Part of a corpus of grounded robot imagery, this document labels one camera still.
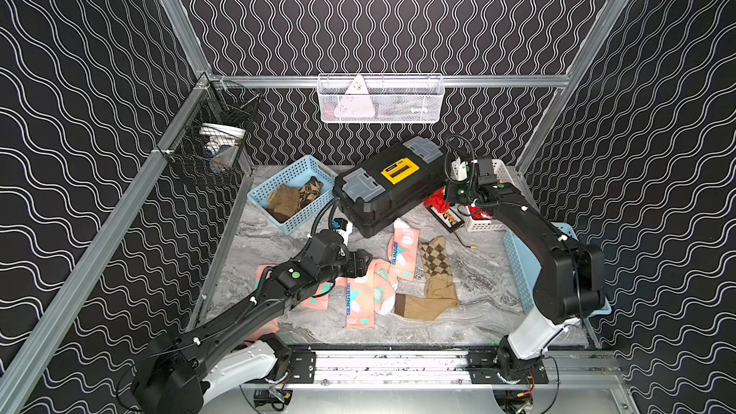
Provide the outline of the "pink dotted sock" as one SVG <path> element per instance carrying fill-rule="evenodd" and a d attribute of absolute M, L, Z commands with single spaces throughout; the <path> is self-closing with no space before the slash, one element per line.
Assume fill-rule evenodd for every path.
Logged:
<path fill-rule="evenodd" d="M 316 296 L 302 302 L 308 309 L 327 310 L 331 291 L 336 287 L 345 289 L 346 327 L 348 329 L 370 329 L 375 326 L 377 315 L 390 314 L 395 306 L 399 281 L 412 274 L 406 273 L 384 260 L 375 260 L 368 274 L 358 279 L 338 278 L 334 282 L 323 283 Z"/>

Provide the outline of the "red santa sock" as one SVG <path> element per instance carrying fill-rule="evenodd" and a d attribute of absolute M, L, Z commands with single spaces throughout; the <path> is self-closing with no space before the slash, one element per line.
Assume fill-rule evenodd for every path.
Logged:
<path fill-rule="evenodd" d="M 439 215 L 443 215 L 450 209 L 450 203 L 446 201 L 445 188 L 442 187 L 435 191 L 430 197 L 424 199 L 425 208 L 434 210 Z"/>

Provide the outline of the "pink patterned sock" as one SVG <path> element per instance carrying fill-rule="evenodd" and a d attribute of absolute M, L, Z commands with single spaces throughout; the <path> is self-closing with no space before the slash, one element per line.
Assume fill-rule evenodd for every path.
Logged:
<path fill-rule="evenodd" d="M 393 222 L 393 236 L 387 247 L 387 262 L 392 272 L 401 280 L 415 278 L 420 231 L 401 218 Z"/>

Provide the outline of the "brown sock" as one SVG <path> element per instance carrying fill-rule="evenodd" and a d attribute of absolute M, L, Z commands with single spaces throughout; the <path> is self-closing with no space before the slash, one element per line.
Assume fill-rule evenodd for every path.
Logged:
<path fill-rule="evenodd" d="M 299 188 L 281 185 L 275 189 L 266 200 L 268 214 L 278 223 L 285 223 L 295 216 L 300 210 Z"/>

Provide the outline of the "tan argyle sock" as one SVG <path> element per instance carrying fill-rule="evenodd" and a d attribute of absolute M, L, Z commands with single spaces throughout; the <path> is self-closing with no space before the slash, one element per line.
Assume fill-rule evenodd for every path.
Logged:
<path fill-rule="evenodd" d="M 311 176 L 299 191 L 298 208 L 302 210 L 321 196 L 323 183 L 316 176 Z"/>

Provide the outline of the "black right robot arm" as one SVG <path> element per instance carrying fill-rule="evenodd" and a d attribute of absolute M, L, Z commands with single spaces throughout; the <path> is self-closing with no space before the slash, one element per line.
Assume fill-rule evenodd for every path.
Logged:
<path fill-rule="evenodd" d="M 565 326 L 605 307 L 604 255 L 547 220 L 512 183 L 482 180 L 479 165 L 478 159 L 445 156 L 446 201 L 475 207 L 499 220 L 538 261 L 532 310 L 498 349 L 498 357 L 509 361 L 536 360 Z"/>

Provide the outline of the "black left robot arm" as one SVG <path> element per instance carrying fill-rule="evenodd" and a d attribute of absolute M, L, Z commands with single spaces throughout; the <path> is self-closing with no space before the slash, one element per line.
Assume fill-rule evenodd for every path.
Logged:
<path fill-rule="evenodd" d="M 313 235 L 296 256 L 265 270 L 255 291 L 216 318 L 178 337 L 163 333 L 151 340 L 130 387 L 137 406 L 144 413 L 199 412 L 215 388 L 206 377 L 233 349 L 316 296 L 322 284 L 365 276 L 372 262 L 368 251 L 349 250 L 333 230 Z"/>

